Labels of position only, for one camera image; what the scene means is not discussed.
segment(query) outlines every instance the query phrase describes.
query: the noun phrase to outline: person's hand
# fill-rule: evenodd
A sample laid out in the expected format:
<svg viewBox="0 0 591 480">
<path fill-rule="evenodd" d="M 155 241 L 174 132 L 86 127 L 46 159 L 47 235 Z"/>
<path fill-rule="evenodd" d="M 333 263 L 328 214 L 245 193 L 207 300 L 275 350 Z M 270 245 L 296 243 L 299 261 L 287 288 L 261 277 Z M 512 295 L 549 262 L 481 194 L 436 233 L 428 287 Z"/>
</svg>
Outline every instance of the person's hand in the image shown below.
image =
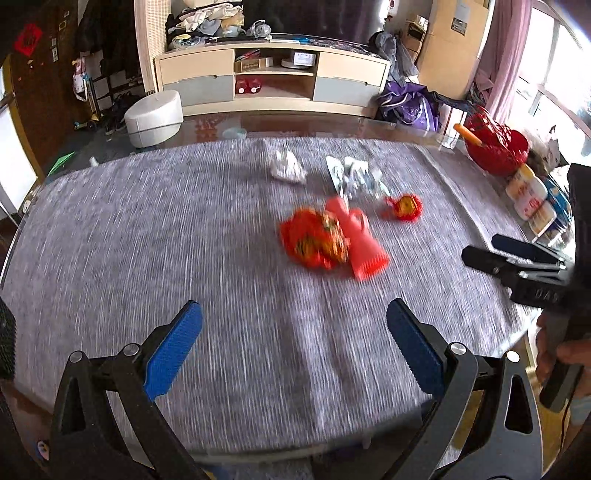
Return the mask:
<svg viewBox="0 0 591 480">
<path fill-rule="evenodd" d="M 546 332 L 546 318 L 542 313 L 538 318 L 538 326 L 541 330 L 535 338 L 538 347 L 538 367 L 535 374 L 540 383 L 544 383 L 556 362 L 556 357 L 548 351 L 548 337 Z M 564 364 L 582 364 L 585 366 L 583 376 L 574 392 L 575 398 L 591 395 L 591 339 L 577 340 L 575 342 L 563 342 L 556 349 L 556 356 Z"/>
</svg>

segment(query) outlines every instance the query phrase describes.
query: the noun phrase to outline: door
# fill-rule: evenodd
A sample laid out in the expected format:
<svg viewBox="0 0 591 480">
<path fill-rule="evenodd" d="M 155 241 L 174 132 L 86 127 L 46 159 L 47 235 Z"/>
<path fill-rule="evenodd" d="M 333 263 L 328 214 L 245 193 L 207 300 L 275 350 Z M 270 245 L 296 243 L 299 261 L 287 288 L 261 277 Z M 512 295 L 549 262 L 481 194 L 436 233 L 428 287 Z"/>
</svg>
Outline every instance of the door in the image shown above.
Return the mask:
<svg viewBox="0 0 591 480">
<path fill-rule="evenodd" d="M 74 121 L 86 120 L 84 103 L 72 92 L 77 9 L 76 0 L 47 2 L 33 20 L 42 32 L 33 53 L 13 51 L 9 57 L 15 109 L 34 156 L 30 160 L 45 173 Z"/>
</svg>

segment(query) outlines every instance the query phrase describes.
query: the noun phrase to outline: pink curtain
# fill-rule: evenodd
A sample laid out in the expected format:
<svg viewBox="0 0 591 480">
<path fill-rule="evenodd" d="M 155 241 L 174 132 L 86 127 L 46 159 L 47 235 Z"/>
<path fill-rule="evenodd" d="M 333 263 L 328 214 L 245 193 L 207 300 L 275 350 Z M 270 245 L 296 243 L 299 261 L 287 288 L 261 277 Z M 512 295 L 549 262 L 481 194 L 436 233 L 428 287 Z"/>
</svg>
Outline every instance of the pink curtain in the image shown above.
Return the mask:
<svg viewBox="0 0 591 480">
<path fill-rule="evenodd" d="M 513 103 L 532 3 L 532 0 L 496 0 L 478 76 L 493 83 L 486 109 L 499 123 L 506 122 Z"/>
</svg>

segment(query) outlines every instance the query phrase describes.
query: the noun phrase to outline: metal screw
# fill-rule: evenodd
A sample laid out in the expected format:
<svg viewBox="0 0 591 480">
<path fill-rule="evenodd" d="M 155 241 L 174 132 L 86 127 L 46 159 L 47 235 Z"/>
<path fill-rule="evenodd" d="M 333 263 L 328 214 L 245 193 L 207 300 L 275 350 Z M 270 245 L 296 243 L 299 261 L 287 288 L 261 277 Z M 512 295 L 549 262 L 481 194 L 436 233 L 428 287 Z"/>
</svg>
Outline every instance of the metal screw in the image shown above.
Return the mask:
<svg viewBox="0 0 591 480">
<path fill-rule="evenodd" d="M 80 352 L 79 350 L 77 350 L 76 352 L 72 352 L 70 354 L 70 362 L 72 362 L 73 364 L 78 363 L 80 360 L 82 360 L 82 352 Z"/>
<path fill-rule="evenodd" d="M 125 356 L 134 356 L 139 352 L 139 345 L 137 343 L 130 343 L 125 345 L 123 348 L 123 354 Z"/>
<path fill-rule="evenodd" d="M 461 343 L 452 343 L 449 346 L 449 349 L 456 355 L 463 355 L 464 353 L 466 353 L 466 347 L 463 346 Z"/>
<path fill-rule="evenodd" d="M 513 362 L 514 364 L 518 364 L 520 360 L 519 354 L 513 350 L 509 350 L 507 352 L 507 360 L 509 360 L 509 362 Z"/>
</svg>

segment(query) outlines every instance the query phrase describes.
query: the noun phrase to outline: blue gripper pad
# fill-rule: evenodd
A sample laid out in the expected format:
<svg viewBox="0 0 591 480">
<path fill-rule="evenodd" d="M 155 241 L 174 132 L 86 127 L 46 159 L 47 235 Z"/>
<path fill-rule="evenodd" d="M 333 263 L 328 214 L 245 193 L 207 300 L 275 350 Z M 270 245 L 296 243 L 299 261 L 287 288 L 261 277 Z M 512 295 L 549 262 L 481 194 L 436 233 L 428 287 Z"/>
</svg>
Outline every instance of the blue gripper pad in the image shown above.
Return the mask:
<svg viewBox="0 0 591 480">
<path fill-rule="evenodd" d="M 386 312 L 388 330 L 404 355 L 421 390 L 435 397 L 445 392 L 444 365 L 420 329 L 420 322 L 402 299 L 388 305 Z"/>
<path fill-rule="evenodd" d="M 172 323 L 173 326 L 146 365 L 144 389 L 151 401 L 168 392 L 201 333 L 201 306 L 194 301 L 187 302 Z"/>
</svg>

